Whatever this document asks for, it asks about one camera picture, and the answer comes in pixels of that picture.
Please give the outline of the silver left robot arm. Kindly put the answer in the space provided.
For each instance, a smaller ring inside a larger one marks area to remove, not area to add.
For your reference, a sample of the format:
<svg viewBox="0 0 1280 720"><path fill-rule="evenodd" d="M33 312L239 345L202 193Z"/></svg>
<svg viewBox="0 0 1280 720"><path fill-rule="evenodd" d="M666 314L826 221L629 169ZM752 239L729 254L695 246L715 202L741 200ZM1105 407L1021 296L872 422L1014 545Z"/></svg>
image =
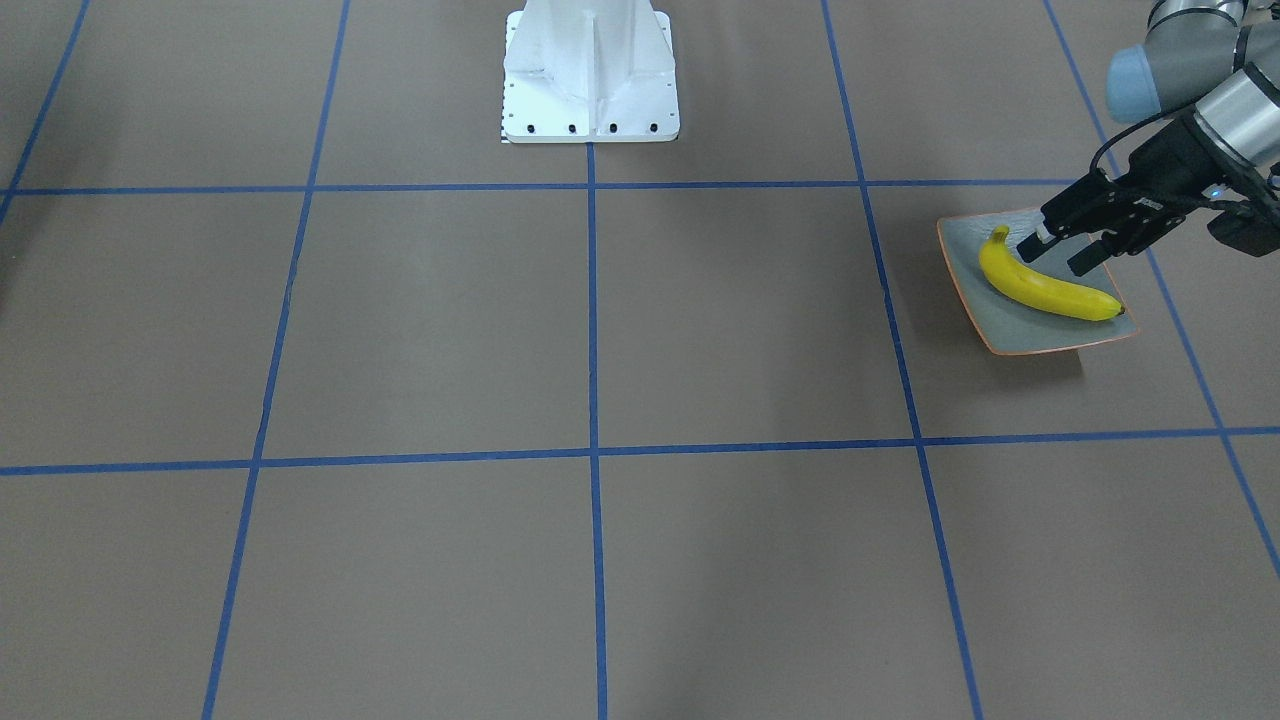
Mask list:
<svg viewBox="0 0 1280 720"><path fill-rule="evenodd" d="M1137 255L1199 209L1220 243L1253 258L1277 250L1277 22L1245 22L1243 1L1156 1L1143 44L1110 63L1110 115L1134 132L1158 131L1108 176L1097 160L1039 210L1018 245L1033 263L1078 234L1070 258L1084 275L1110 258Z"/></svg>

